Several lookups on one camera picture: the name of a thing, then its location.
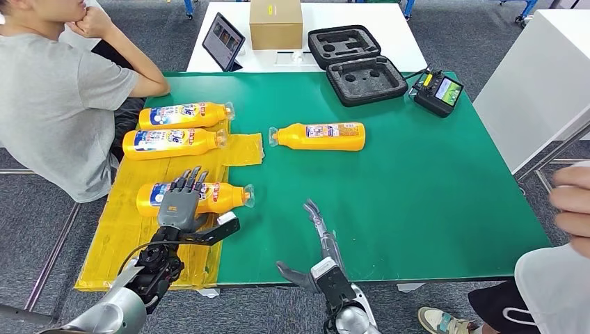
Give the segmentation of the person's hand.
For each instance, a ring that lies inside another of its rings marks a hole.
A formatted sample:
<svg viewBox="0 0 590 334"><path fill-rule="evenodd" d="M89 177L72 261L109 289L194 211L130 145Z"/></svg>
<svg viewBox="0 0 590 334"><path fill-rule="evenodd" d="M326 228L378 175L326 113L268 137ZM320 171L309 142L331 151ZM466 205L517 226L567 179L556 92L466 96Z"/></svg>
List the person's hand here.
<svg viewBox="0 0 590 334"><path fill-rule="evenodd" d="M582 163L558 170L550 202L560 212L557 227L570 236L571 248L589 258L589 167Z"/></svg>

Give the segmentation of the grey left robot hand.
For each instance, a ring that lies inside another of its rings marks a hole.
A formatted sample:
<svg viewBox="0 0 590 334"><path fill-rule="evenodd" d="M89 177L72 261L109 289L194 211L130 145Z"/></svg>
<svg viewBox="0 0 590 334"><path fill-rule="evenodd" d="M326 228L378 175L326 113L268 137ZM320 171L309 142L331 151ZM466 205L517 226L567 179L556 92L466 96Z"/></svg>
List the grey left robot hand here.
<svg viewBox="0 0 590 334"><path fill-rule="evenodd" d="M200 166L184 171L175 178L164 194L157 215L160 227L173 227L182 232L199 230L208 220L209 214L197 214L201 188L208 171Z"/></svg>

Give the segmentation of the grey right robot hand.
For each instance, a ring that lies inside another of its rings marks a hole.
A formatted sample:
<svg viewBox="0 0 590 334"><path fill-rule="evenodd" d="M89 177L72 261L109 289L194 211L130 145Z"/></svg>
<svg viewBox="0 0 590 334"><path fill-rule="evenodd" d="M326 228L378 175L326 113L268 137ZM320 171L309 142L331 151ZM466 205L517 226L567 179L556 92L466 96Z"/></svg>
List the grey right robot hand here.
<svg viewBox="0 0 590 334"><path fill-rule="evenodd" d="M335 235L328 231L324 218L321 215L317 204L311 199L307 199L303 204L303 207L309 214L309 219L313 222L319 236L321 261L314 265L308 273L302 273L300 271L290 269L282 261L277 261L276 266L280 275L287 281L294 283L295 285L302 287L309 292L319 294L321 293L321 290L320 286L318 286L318 280L320 277L327 274L333 267L338 267L344 278L348 277L344 268L342 256L340 254Z"/></svg>

